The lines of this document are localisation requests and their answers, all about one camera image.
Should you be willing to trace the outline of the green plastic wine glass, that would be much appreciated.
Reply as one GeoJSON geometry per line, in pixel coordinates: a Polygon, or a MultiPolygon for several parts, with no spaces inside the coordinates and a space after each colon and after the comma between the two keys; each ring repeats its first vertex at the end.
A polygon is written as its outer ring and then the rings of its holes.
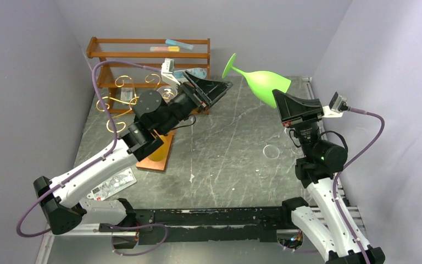
{"type": "Polygon", "coordinates": [[[287,92],[290,88],[292,80],[277,73],[266,70],[245,72],[234,66],[235,59],[236,53],[233,53],[228,60],[221,77],[227,77],[231,70],[241,74],[246,79],[247,84],[255,97],[257,97],[268,106],[276,108],[276,101],[272,91],[278,90],[283,93],[287,92]]]}

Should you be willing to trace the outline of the orange plastic wine glass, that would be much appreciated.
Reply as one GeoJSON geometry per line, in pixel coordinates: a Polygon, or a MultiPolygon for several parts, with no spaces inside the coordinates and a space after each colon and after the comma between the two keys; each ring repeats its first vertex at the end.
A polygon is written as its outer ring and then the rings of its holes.
{"type": "Polygon", "coordinates": [[[148,159],[153,162],[160,162],[166,159],[169,153],[170,142],[171,142],[170,136],[161,135],[160,139],[163,141],[162,146],[148,156],[148,159]]]}

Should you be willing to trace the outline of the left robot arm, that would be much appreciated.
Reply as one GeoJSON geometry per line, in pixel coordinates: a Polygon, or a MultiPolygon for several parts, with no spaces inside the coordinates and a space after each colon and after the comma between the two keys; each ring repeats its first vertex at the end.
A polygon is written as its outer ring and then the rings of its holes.
{"type": "Polygon", "coordinates": [[[166,136],[193,111],[210,109],[233,86],[230,81],[201,79],[185,72],[185,82],[169,102],[156,90],[143,92],[133,106],[134,122],[114,140],[69,172],[34,181],[39,204],[54,235],[73,230],[79,224],[111,224],[122,231],[135,224],[135,213],[125,199],[90,200],[89,191],[115,173],[145,159],[159,149],[166,136]]]}

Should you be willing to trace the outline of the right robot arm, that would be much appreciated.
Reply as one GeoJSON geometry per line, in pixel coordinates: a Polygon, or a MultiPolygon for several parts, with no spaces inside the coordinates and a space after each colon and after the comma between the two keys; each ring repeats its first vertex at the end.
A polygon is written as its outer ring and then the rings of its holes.
{"type": "Polygon", "coordinates": [[[380,137],[385,120],[382,116],[357,109],[347,104],[346,99],[335,93],[327,106],[319,99],[306,100],[279,90],[272,91],[282,125],[291,138],[299,141],[298,148],[303,157],[296,160],[297,179],[314,199],[324,221],[321,222],[307,202],[292,198],[282,203],[280,221],[286,228],[298,228],[298,238],[283,239],[280,244],[296,252],[303,238],[308,238],[325,263],[384,263],[385,253],[373,247],[358,228],[347,206],[338,193],[338,180],[346,167],[358,159],[380,137]],[[340,118],[344,112],[375,117],[380,129],[375,137],[351,160],[345,138],[336,133],[342,144],[324,140],[327,131],[321,131],[319,122],[323,118],[340,118]]]}

